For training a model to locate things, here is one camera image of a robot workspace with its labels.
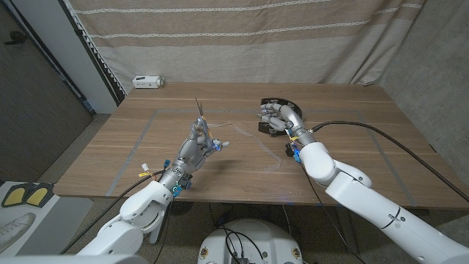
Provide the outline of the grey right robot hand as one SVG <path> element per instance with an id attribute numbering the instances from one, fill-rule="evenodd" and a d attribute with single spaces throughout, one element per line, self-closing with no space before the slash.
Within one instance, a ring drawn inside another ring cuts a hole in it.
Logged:
<path id="1" fill-rule="evenodd" d="M 302 119 L 288 105 L 267 103 L 261 105 L 261 121 L 266 122 L 277 131 L 290 131 L 291 137 L 303 145 L 314 143 L 317 140 L 309 133 Z"/>

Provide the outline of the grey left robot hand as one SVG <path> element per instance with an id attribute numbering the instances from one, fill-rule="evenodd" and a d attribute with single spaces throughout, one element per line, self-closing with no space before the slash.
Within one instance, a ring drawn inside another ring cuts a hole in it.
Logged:
<path id="1" fill-rule="evenodd" d="M 172 167 L 158 181 L 171 192 L 191 187 L 192 174 L 204 165 L 214 152 L 228 147 L 229 142 L 213 138 L 207 122 L 199 116 L 191 125 L 188 138 L 182 143 Z"/>

